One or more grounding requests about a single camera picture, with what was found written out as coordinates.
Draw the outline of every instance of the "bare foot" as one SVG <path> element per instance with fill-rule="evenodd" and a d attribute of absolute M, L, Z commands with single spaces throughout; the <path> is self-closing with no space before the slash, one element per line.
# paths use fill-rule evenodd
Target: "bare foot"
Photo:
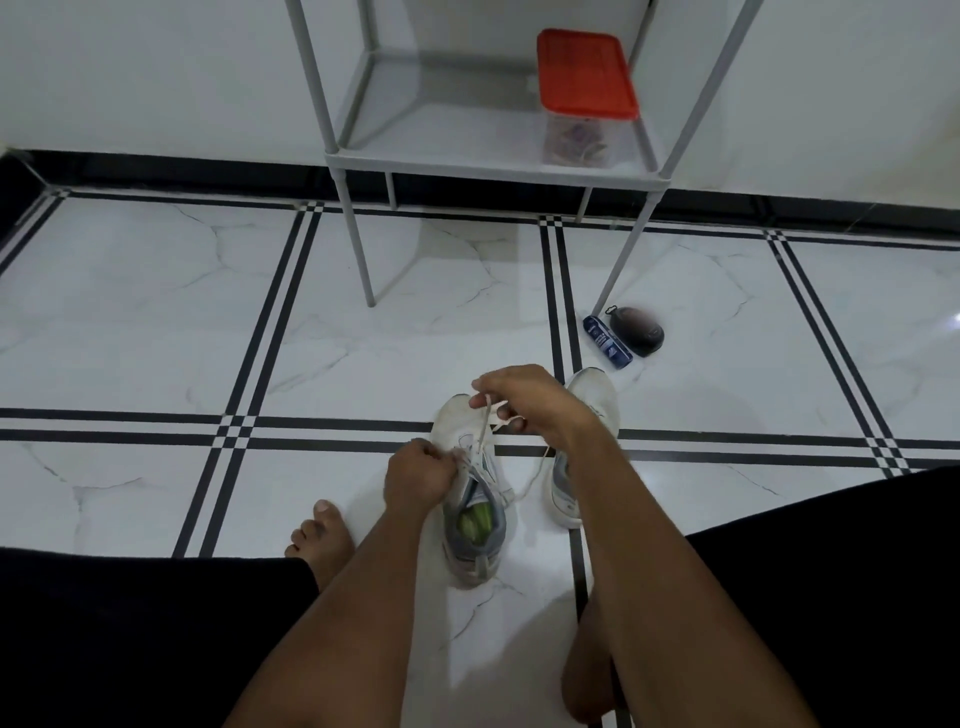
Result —
<path fill-rule="evenodd" d="M 580 617 L 560 686 L 566 711 L 578 723 L 599 723 L 615 707 L 610 665 L 610 648 L 594 589 Z"/>
<path fill-rule="evenodd" d="M 353 556 L 353 539 L 337 506 L 329 500 L 316 502 L 313 519 L 301 523 L 300 528 L 290 534 L 290 540 L 293 543 L 283 555 L 303 559 L 313 571 L 321 592 Z"/>

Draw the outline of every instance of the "transparent plastic container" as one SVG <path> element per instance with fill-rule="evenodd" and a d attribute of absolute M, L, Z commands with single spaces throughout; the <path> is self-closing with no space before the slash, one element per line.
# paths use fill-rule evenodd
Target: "transparent plastic container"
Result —
<path fill-rule="evenodd" d="M 620 41 L 600 33 L 548 29 L 537 36 L 543 160 L 606 167 L 621 134 L 639 117 Z"/>

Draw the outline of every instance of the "blue bottle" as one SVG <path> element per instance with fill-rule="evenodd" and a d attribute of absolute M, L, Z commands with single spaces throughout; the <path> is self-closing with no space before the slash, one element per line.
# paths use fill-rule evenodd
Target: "blue bottle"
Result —
<path fill-rule="evenodd" d="M 634 360 L 634 355 L 630 353 L 630 350 L 596 316 L 587 316 L 584 319 L 584 331 L 589 334 L 593 342 L 600 347 L 600 351 L 617 369 L 623 369 Z"/>

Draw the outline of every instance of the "shoe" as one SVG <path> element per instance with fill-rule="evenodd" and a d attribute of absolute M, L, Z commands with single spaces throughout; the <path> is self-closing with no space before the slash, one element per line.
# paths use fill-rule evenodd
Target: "shoe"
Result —
<path fill-rule="evenodd" d="M 475 587 L 492 579 L 500 565 L 513 490 L 493 452 L 490 410 L 471 409 L 469 401 L 469 395 L 447 401 L 430 442 L 457 455 L 457 474 L 444 500 L 444 554 L 457 578 Z"/>
<path fill-rule="evenodd" d="M 616 437 L 620 431 L 620 408 L 616 404 L 616 389 L 607 373 L 596 367 L 587 367 L 573 376 L 566 389 L 593 410 L 600 422 Z M 573 496 L 573 487 L 566 476 L 566 453 L 557 452 L 549 475 L 543 480 L 543 502 L 551 518 L 564 528 L 580 528 L 580 504 Z"/>

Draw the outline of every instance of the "shelf board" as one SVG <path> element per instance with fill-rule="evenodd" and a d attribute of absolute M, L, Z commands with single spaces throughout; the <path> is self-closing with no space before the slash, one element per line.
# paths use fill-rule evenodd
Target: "shelf board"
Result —
<path fill-rule="evenodd" d="M 611 165 L 543 161 L 537 69 L 466 57 L 368 54 L 333 167 L 622 189 L 665 189 L 646 120 L 612 142 Z"/>

